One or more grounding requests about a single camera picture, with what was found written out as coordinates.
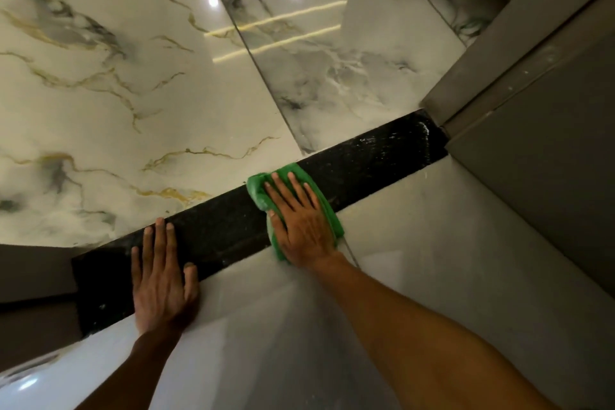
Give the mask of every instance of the green microfiber cloth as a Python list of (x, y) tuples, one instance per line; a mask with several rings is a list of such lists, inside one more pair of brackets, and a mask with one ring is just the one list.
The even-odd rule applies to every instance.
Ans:
[[(331, 204), (329, 204), (329, 202), (327, 201), (327, 198), (325, 198), (325, 195), (323, 195), (320, 189), (316, 186), (316, 184), (312, 180), (312, 177), (310, 177), (308, 173), (306, 173), (301, 167), (299, 167), (297, 163), (294, 163), (294, 162), (292, 164), (288, 164), (282, 168), (279, 168), (275, 172), (277, 172), (278, 175), (280, 175), (280, 178), (282, 179), (284, 184), (288, 187), (288, 189), (292, 192), (292, 194), (295, 197), (297, 195), (293, 188), (293, 184), (290, 183), (290, 180), (288, 180), (289, 172), (292, 172), (295, 174), (295, 177), (297, 177), (297, 180), (299, 181), (301, 185), (303, 185), (304, 183), (307, 183), (310, 186), (310, 188), (314, 191), (314, 193), (316, 193), (316, 196), (318, 196), (318, 200), (320, 202), (320, 207), (323, 209), (323, 212), (325, 213), (325, 217), (327, 218), (327, 221), (329, 222), (329, 226), (331, 227), (331, 230), (333, 231), (335, 244), (337, 245), (338, 238), (344, 235), (344, 229), (342, 228), (342, 224), (340, 223), (340, 220), (338, 219), (338, 217), (335, 215), (335, 212), (331, 208)], [(265, 191), (265, 187), (264, 187), (265, 182), (269, 182), (273, 186), (273, 188), (275, 188), (275, 184), (273, 182), (273, 178), (271, 178), (271, 174), (267, 174), (267, 173), (252, 175), (248, 179), (248, 181), (246, 181), (245, 186), (248, 189), (248, 193), (250, 194), (250, 197), (252, 198), (254, 203), (257, 205), (258, 209), (260, 209), (261, 211), (265, 211), (265, 212), (272, 209), (275, 211), (275, 213), (278, 216), (280, 216), (281, 220), (284, 220), (284, 218), (282, 217), (282, 213), (280, 212), (278, 207), (273, 203), (273, 201), (271, 201), (271, 198)], [(271, 241), (271, 245), (273, 246), (273, 249), (275, 250), (275, 254), (277, 254), (278, 259), (285, 260), (286, 257), (283, 255), (282, 251), (280, 250), (280, 245), (278, 244), (277, 238), (275, 237), (275, 234), (273, 232), (273, 226), (271, 225), (271, 219), (269, 218), (269, 215), (267, 215), (267, 234), (269, 235), (269, 240)]]

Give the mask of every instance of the person's right arm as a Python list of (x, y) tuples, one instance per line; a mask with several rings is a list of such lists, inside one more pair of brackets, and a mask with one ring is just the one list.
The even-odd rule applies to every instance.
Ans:
[(266, 187), (285, 220), (270, 213), (281, 249), (335, 298), (405, 409), (557, 408), (479, 336), (352, 266), (316, 195), (289, 177), (297, 198), (275, 174), (279, 193)]

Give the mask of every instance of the forearm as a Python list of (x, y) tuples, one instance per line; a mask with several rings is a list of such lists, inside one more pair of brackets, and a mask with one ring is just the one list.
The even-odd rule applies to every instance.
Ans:
[(342, 257), (314, 269), (407, 409), (552, 409), (492, 346)]
[(146, 332), (130, 355), (76, 410), (147, 410), (181, 331), (170, 326)]

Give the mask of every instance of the person's right hand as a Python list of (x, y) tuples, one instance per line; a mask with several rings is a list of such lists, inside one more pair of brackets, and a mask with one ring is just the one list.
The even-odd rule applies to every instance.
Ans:
[(265, 183), (265, 190), (280, 209), (286, 227), (274, 211), (269, 212), (269, 217), (286, 258), (297, 267), (313, 269), (319, 260), (336, 255), (343, 257), (335, 250), (333, 232), (310, 186), (303, 184), (302, 187), (295, 174), (288, 173), (296, 198), (277, 173), (272, 177), (277, 191), (268, 183)]

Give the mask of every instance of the person's left hand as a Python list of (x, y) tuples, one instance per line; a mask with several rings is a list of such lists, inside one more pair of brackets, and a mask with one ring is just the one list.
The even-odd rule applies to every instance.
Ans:
[(181, 283), (177, 261), (177, 242), (173, 224), (156, 220), (156, 238), (152, 227), (143, 231), (143, 269), (139, 249), (132, 248), (132, 297), (136, 328), (144, 334), (161, 326), (180, 332), (196, 318), (199, 310), (199, 278), (196, 266), (184, 266), (186, 286)]

